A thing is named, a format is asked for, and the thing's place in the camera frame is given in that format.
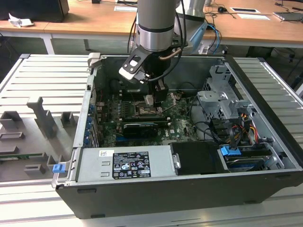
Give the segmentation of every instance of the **motherboard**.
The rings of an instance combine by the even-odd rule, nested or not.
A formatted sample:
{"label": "motherboard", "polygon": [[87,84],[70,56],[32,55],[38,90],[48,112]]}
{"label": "motherboard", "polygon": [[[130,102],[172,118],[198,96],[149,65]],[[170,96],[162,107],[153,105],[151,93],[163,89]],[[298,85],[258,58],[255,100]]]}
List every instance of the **motherboard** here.
{"label": "motherboard", "polygon": [[143,95],[112,94],[97,103],[101,147],[168,145],[198,141],[189,118],[193,98],[169,93],[160,107],[149,107]]}

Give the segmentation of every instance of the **computer tower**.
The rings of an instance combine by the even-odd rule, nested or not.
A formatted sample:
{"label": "computer tower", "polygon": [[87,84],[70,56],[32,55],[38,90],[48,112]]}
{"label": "computer tower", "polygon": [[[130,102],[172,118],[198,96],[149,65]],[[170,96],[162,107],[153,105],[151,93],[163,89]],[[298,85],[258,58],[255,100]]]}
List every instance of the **computer tower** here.
{"label": "computer tower", "polygon": [[17,18],[33,21],[62,22],[68,13],[67,0],[0,0],[0,19]]}

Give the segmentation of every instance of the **power supply label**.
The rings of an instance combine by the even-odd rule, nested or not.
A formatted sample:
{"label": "power supply label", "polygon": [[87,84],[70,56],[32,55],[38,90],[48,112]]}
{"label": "power supply label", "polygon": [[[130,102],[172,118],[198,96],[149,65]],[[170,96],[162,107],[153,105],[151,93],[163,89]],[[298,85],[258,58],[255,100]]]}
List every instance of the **power supply label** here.
{"label": "power supply label", "polygon": [[150,176],[151,166],[147,151],[114,153],[113,178],[115,180]]}

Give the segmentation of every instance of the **floor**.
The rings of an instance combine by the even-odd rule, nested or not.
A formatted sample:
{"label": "floor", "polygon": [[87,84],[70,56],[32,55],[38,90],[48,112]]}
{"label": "floor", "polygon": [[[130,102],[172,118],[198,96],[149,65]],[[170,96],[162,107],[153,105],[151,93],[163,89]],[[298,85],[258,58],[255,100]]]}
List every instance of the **floor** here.
{"label": "floor", "polygon": [[[88,54],[89,52],[101,53],[126,53],[127,43],[121,41],[98,41],[89,40],[91,50],[86,51],[83,40],[75,39],[54,39],[53,47],[56,54]],[[234,57],[245,57],[249,47],[246,46],[221,46]],[[254,57],[264,57],[268,48],[255,49]],[[10,68],[18,59],[19,53],[47,54],[44,42],[40,38],[11,37],[2,42],[0,46],[0,80],[9,72]],[[289,62],[289,54],[295,53],[293,62]],[[283,78],[288,78],[289,72],[303,56],[303,49],[275,48],[271,56],[266,58],[269,65]],[[303,61],[287,79],[290,84],[295,77],[303,72]]]}

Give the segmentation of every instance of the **wooden desk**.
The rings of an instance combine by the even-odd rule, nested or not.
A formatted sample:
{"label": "wooden desk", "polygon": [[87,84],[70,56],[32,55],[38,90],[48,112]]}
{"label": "wooden desk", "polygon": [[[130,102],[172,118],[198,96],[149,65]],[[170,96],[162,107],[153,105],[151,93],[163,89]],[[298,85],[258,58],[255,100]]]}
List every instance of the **wooden desk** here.
{"label": "wooden desk", "polygon": [[[43,38],[49,54],[54,54],[51,39],[68,38],[84,39],[85,47],[89,49],[88,40],[127,40],[134,12],[114,11],[115,3],[102,2],[92,4],[90,0],[69,0],[70,11],[63,23],[35,22],[35,26],[17,28],[7,21],[0,21],[0,32],[5,36],[40,37]],[[216,0],[224,4],[229,12],[230,7],[255,8],[262,14],[272,14],[274,11],[286,11],[275,6],[274,0]],[[284,1],[284,6],[303,8],[303,4]],[[205,12],[217,11],[218,6],[205,7]],[[274,15],[267,16],[270,20],[241,19],[234,14],[217,15],[216,27],[222,33],[221,44],[253,45],[271,47],[303,48],[303,24],[280,22]],[[204,35],[204,43],[214,39],[214,32],[208,30]]]}
{"label": "wooden desk", "polygon": [[135,12],[114,11],[115,1],[92,4],[90,0],[69,0],[70,11],[64,23],[49,23],[46,33],[129,35]]}
{"label": "wooden desk", "polygon": [[[217,4],[224,4],[230,13],[234,13],[230,7],[257,9],[260,14],[273,14],[273,12],[286,12],[286,9],[276,6],[274,0],[216,0]],[[303,8],[302,3],[284,1],[284,7],[292,10],[292,7]],[[217,11],[218,6],[205,7],[204,11]],[[299,22],[281,22],[275,16],[267,16],[270,20],[242,19],[237,14],[217,15],[214,19],[217,29],[222,33],[222,41],[225,44],[239,44],[239,42],[258,43],[260,46],[284,46],[285,44],[299,44],[303,47],[303,24]],[[209,23],[212,18],[206,16]],[[204,38],[209,38],[208,31]]]}

